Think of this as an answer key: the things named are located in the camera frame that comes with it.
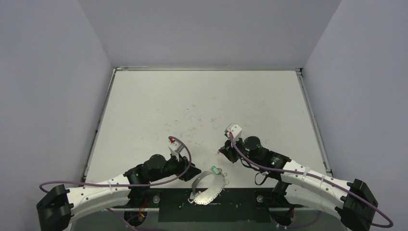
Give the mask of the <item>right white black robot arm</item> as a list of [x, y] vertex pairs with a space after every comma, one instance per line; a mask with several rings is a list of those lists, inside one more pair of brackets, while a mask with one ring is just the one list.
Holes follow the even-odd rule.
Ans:
[[273, 203], [310, 207], [334, 217], [351, 231], [368, 231], [374, 226], [378, 202], [368, 185], [359, 179], [339, 180], [318, 173], [293, 159], [262, 146], [256, 136], [229, 139], [219, 149], [230, 162], [239, 160], [247, 167], [277, 180]]

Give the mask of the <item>metal key holder ring plate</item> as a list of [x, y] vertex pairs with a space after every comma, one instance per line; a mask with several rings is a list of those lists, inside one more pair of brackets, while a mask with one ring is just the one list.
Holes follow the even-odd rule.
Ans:
[[[199, 184], [210, 176], [213, 179], [209, 185], [199, 189]], [[227, 184], [229, 184], [229, 181], [225, 177], [216, 176], [211, 170], [204, 171], [192, 182], [188, 202], [196, 205], [209, 205], [219, 196]]]

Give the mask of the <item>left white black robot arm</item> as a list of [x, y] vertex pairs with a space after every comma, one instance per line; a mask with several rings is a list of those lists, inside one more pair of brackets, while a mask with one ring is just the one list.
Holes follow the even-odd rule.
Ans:
[[155, 154], [144, 163], [100, 183], [73, 183], [67, 188], [66, 181], [53, 181], [54, 187], [46, 191], [36, 205], [40, 229], [63, 231], [77, 219], [106, 208], [138, 207], [144, 192], [151, 186], [174, 180], [189, 181], [201, 172], [190, 157], [176, 154], [165, 159]]

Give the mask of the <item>green tagged key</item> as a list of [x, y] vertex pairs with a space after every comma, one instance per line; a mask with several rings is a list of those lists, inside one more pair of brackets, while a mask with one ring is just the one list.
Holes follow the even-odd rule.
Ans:
[[221, 168], [216, 167], [216, 166], [212, 166], [212, 167], [211, 167], [211, 171], [212, 171], [216, 176], [222, 176], [222, 177], [226, 177], [226, 176], [227, 176], [227, 173], [224, 173]]

